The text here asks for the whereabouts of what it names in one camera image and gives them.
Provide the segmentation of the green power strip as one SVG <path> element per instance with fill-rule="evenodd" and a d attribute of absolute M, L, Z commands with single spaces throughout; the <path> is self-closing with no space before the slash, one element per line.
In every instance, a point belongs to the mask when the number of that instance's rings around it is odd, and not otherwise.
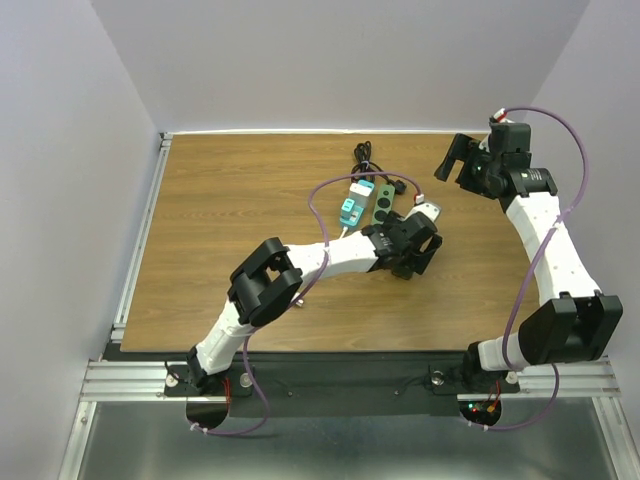
<path fill-rule="evenodd" d="M 383 224 L 392 210 L 396 189 L 391 184 L 384 184 L 376 189 L 376 198 L 373 203 L 371 224 Z"/>

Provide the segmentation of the blue usb socket strip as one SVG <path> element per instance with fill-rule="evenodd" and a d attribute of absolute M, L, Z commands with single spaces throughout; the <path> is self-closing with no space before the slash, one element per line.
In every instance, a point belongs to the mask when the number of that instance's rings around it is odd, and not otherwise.
<path fill-rule="evenodd" d="M 354 229 L 359 224 L 360 219 L 364 211 L 366 210 L 368 203 L 366 205 L 355 203 L 356 206 L 354 207 L 354 212 L 349 218 L 342 218 L 340 216 L 339 221 L 342 227 L 347 229 Z"/>

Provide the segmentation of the small teal cube adapter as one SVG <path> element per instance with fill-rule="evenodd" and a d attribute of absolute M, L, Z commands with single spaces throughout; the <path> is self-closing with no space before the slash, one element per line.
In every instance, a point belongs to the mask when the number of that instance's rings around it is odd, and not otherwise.
<path fill-rule="evenodd" d="M 349 218 L 354 212 L 356 206 L 355 201 L 351 198 L 346 198 L 341 205 L 340 216 L 342 218 Z"/>

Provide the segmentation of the white charger plug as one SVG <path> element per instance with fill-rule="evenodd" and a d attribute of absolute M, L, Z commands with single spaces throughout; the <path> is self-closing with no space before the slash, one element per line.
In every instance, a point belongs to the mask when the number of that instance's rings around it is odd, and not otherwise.
<path fill-rule="evenodd" d="M 352 182 L 349 187 L 349 198 L 357 204 L 366 205 L 375 190 L 375 185 L 369 181 Z"/>

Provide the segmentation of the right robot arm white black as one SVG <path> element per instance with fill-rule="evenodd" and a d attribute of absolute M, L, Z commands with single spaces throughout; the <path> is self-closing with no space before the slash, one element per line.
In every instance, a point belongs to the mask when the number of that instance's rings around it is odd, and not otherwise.
<path fill-rule="evenodd" d="M 458 133 L 434 173 L 445 181 L 460 162 L 457 184 L 500 203 L 530 260 L 525 279 L 539 294 L 517 331 L 468 346 L 460 378 L 472 390 L 529 366 L 599 359 L 623 314 L 619 297 L 604 294 L 584 267 L 551 173 L 531 165 L 530 143 L 526 123 L 492 123 L 482 141 Z"/>

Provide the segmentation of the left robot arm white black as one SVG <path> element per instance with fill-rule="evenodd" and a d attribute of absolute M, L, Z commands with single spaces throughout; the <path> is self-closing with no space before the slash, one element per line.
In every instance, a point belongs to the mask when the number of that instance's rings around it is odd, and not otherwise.
<path fill-rule="evenodd" d="M 215 392 L 244 340 L 278 319 L 319 280 L 378 270 L 409 280 L 424 273 L 441 245 L 435 223 L 422 212 L 406 218 L 393 214 L 389 221 L 327 244 L 265 240 L 231 274 L 218 319 L 187 354 L 188 382 L 200 394 Z"/>

